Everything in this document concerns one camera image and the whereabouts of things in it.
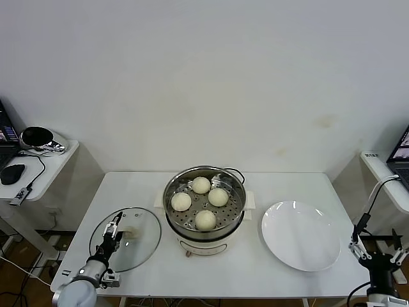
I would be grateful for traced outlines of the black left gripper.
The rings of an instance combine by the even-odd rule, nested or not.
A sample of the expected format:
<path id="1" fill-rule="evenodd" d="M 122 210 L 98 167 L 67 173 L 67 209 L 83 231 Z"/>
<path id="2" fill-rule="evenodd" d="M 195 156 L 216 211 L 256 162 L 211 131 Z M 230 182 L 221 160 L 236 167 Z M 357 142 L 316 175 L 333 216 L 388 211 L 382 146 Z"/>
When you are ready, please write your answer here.
<path id="1" fill-rule="evenodd" d="M 95 256 L 104 260 L 109 260 L 112 254 L 119 247 L 119 242 L 122 240 L 124 232 L 118 232 L 118 225 L 123 217 L 123 212 L 120 211 L 114 218 L 107 223 L 103 232 L 103 242 L 96 247 Z"/>

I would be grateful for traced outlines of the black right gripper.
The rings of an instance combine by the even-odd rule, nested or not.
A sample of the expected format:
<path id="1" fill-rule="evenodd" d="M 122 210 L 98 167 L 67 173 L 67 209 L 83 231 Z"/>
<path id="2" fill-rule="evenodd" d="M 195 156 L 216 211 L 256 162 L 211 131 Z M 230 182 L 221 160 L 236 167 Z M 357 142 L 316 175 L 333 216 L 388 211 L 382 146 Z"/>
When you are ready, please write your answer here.
<path id="1" fill-rule="evenodd" d="M 353 226 L 351 241 L 348 248 L 359 264 L 369 271 L 370 290 L 394 290 L 392 273 L 399 269 L 396 264 L 402 263 L 403 247 L 400 236 L 392 229 L 394 254 L 368 254 L 362 243 L 357 226 Z"/>

